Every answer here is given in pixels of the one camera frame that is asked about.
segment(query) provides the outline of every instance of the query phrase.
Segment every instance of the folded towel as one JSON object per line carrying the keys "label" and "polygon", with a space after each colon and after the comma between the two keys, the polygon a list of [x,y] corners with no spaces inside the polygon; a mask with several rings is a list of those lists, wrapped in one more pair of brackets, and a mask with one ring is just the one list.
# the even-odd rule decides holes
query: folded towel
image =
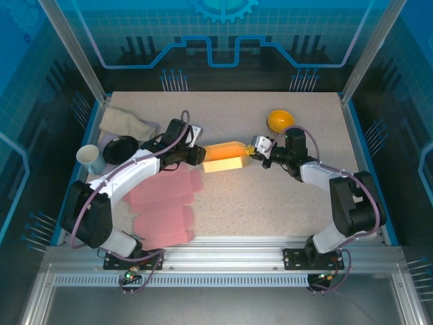
{"label": "folded towel", "polygon": [[133,114],[111,107],[106,108],[99,128],[108,133],[129,135],[138,141],[147,141],[154,136],[155,131],[154,127],[139,120]]}

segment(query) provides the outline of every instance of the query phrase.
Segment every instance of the white cup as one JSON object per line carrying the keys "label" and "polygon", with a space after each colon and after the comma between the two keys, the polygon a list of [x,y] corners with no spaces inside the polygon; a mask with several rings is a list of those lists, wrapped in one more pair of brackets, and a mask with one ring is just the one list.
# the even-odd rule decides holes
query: white cup
{"label": "white cup", "polygon": [[76,160],[93,175],[99,175],[106,167],[106,162],[97,146],[87,144],[76,152]]}

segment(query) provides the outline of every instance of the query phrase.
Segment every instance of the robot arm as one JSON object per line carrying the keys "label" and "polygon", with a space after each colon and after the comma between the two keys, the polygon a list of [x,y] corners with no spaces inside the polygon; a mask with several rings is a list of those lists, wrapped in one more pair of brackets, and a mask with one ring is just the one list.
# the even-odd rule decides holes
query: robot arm
{"label": "robot arm", "polygon": [[[273,140],[256,136],[252,146],[256,152],[253,158],[262,160],[265,169],[277,163],[296,180],[312,184],[330,193],[333,222],[322,232],[308,238],[304,251],[310,265],[333,253],[348,239],[372,230],[375,225],[373,207],[362,189],[349,177],[338,170],[322,165],[308,155],[306,138],[301,129],[286,131],[285,147],[273,146]],[[353,174],[369,190],[380,211],[380,225],[386,222],[382,203],[371,175],[366,171]]]}
{"label": "robot arm", "polygon": [[173,119],[166,132],[158,136],[159,142],[156,141],[157,139],[145,142],[128,161],[112,172],[88,184],[81,181],[74,182],[66,197],[64,214],[60,221],[61,227],[72,232],[78,214],[88,197],[101,183],[105,183],[89,205],[76,237],[91,248],[102,248],[121,257],[140,257],[142,244],[113,226],[112,210],[126,193],[167,166],[181,162],[196,166],[203,162],[206,151],[196,145],[196,140],[200,138],[203,130],[195,125],[190,125],[183,139],[169,151],[157,157],[140,160],[171,145],[180,136],[184,126],[185,122]]}

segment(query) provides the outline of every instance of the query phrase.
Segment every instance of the table surface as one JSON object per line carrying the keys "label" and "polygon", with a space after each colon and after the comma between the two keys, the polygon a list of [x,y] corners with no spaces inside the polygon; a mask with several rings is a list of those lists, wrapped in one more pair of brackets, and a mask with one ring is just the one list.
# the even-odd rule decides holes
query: table surface
{"label": "table surface", "polygon": [[[266,117],[284,109],[313,134],[324,163],[358,170],[336,93],[114,92],[110,107],[158,122],[162,131],[188,109],[191,123],[204,128],[200,146],[249,144],[254,135],[275,136]],[[310,140],[307,146],[315,156]],[[197,236],[310,236],[332,221],[329,193],[299,183],[278,165],[265,170],[252,160],[242,169],[218,173],[197,168],[203,182],[191,204]],[[114,209],[114,225],[133,234],[136,216],[121,200]]]}

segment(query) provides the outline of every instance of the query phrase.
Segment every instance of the black bracket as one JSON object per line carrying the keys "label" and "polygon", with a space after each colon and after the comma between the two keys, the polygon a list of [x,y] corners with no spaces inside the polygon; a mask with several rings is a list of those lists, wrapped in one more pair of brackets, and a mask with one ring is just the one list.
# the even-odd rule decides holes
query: black bracket
{"label": "black bracket", "polygon": [[283,262],[286,271],[333,271],[335,269],[344,269],[344,262],[341,253],[330,252],[322,254],[314,265],[311,265],[303,248],[285,248],[283,249]]}
{"label": "black bracket", "polygon": [[[145,257],[149,254],[155,253],[156,251],[157,250],[142,251],[141,257]],[[145,264],[140,265],[140,270],[151,271],[154,268],[155,263],[158,261],[158,258],[159,258],[159,255],[151,257],[149,259],[149,261],[147,261]],[[104,259],[104,266],[102,268],[103,269],[114,269],[114,270],[127,271],[127,270],[131,269],[133,266],[139,265],[141,263],[142,262],[126,262],[126,261],[123,261],[122,259],[118,259],[118,258],[114,257],[113,255],[106,253],[106,257]],[[162,269],[162,260],[159,262],[159,265],[156,267],[157,271],[159,271],[161,269]]]}

